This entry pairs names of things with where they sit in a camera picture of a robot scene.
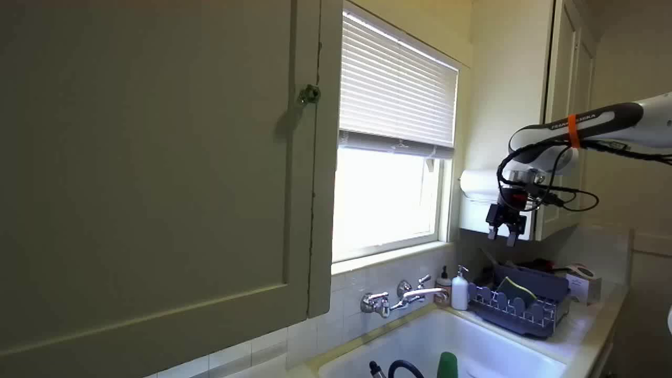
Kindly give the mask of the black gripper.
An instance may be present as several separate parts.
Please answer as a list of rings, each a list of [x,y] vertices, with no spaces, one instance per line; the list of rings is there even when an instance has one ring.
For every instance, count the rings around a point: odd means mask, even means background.
[[[528,200],[528,193],[519,187],[503,187],[498,193],[498,201],[487,211],[489,239],[498,237],[498,230],[505,224],[510,230],[507,245],[519,242],[519,232],[525,230],[525,213],[534,213],[536,203]]]

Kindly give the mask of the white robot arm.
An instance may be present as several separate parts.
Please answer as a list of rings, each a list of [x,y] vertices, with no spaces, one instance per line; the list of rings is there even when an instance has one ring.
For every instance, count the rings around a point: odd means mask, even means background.
[[[495,239],[498,230],[505,227],[505,243],[515,245],[525,232],[525,213],[541,206],[566,213],[596,209],[596,193],[556,185],[558,170],[573,164],[579,149],[669,166],[672,94],[612,104],[515,131],[507,155],[495,168],[498,201],[485,217],[489,237]]]

